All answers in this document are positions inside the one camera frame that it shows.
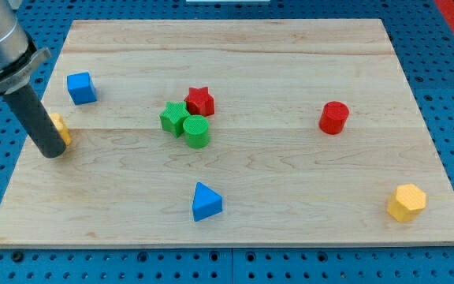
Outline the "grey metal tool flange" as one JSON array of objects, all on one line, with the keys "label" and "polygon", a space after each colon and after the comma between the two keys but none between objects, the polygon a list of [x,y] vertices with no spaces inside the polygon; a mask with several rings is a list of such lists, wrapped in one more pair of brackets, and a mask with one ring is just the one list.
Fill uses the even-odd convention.
[{"label": "grey metal tool flange", "polygon": [[30,81],[31,75],[49,58],[50,49],[38,49],[29,37],[27,50],[14,63],[0,70],[0,96],[24,87]]}]

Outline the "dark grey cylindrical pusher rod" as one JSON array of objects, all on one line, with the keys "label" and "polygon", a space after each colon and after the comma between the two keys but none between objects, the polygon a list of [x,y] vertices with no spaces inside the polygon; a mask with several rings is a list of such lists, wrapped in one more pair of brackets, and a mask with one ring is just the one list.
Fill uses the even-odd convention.
[{"label": "dark grey cylindrical pusher rod", "polygon": [[64,140],[30,84],[3,99],[44,157],[56,158],[65,151]]}]

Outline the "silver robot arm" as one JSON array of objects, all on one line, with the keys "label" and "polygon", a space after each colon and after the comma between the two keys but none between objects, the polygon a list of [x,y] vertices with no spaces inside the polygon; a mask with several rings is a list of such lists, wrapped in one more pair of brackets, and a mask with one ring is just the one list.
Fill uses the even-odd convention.
[{"label": "silver robot arm", "polygon": [[30,83],[31,75],[50,57],[48,48],[36,47],[10,4],[0,0],[0,97],[41,154],[55,158],[66,144]]}]

